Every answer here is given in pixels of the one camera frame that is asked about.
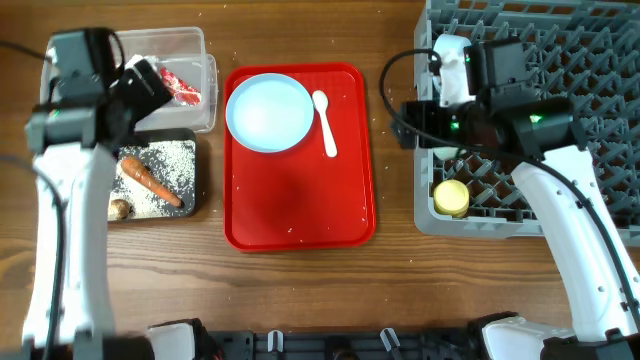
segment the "yellow object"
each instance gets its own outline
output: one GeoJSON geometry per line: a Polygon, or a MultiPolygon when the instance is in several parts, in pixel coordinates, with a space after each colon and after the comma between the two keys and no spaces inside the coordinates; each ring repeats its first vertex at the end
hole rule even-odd
{"type": "Polygon", "coordinates": [[[433,191],[438,214],[462,217],[469,209],[469,189],[458,180],[441,182],[433,191]]]}

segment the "gray dish rack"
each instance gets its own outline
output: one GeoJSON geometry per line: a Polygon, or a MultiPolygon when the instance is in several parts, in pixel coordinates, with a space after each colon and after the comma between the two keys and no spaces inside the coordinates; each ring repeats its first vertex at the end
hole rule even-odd
{"type": "MultiPolygon", "coordinates": [[[[416,48],[441,34],[472,43],[517,36],[541,98],[567,96],[589,137],[598,185],[623,241],[640,245],[640,6],[600,1],[428,0],[414,33],[416,48]]],[[[419,100],[438,94],[425,55],[414,59],[419,100]]],[[[511,176],[492,159],[469,154],[441,161],[414,152],[414,214],[424,233],[508,238],[542,229],[511,176]],[[434,209],[432,189],[447,179],[467,184],[468,216],[434,209]]]]}

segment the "wooden table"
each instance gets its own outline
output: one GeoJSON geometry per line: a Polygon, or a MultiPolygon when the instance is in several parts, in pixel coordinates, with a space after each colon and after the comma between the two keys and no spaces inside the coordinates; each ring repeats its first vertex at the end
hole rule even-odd
{"type": "MultiPolygon", "coordinates": [[[[188,219],[109,228],[108,275],[119,331],[190,317],[215,330],[417,329],[462,325],[505,310],[533,321],[571,324],[544,240],[426,236],[413,223],[412,153],[400,150],[390,135],[376,84],[386,60],[412,47],[424,1],[148,2],[5,5],[0,38],[43,50],[50,34],[63,27],[198,26],[217,60],[221,85],[243,65],[349,61],[367,82],[379,224],[375,236],[354,249],[274,254],[232,249],[222,234],[219,107],[215,129],[199,135],[209,164],[204,206],[188,219]]],[[[38,101],[41,65],[0,50],[2,154],[29,156],[23,126],[38,101]]],[[[412,71],[407,60],[390,74],[397,102],[413,98],[412,71]]],[[[30,301],[37,199],[30,175],[0,166],[0,348],[6,349],[20,344],[30,301]]],[[[632,250],[632,256],[640,260],[640,251],[632,250]]]]}

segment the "carrot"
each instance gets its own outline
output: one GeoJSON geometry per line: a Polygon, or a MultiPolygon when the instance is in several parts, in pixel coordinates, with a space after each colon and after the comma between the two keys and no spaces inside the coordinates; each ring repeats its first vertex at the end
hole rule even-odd
{"type": "Polygon", "coordinates": [[[171,193],[169,189],[162,186],[162,184],[160,184],[158,180],[156,180],[153,175],[147,171],[144,164],[142,164],[142,162],[137,158],[133,156],[126,156],[122,159],[120,166],[122,166],[122,170],[125,174],[139,182],[142,186],[151,190],[154,194],[166,200],[169,204],[175,207],[182,206],[182,200],[171,193]]]}

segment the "red tray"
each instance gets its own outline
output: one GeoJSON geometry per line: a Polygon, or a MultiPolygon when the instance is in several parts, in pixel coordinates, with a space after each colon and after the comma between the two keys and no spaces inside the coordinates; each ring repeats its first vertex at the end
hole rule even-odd
{"type": "Polygon", "coordinates": [[[241,67],[225,82],[225,104],[244,80],[279,73],[329,98],[338,156],[324,151],[320,118],[296,146],[262,154],[240,145],[225,122],[224,234],[241,251],[357,246],[376,229],[362,74],[348,63],[241,67]]]}

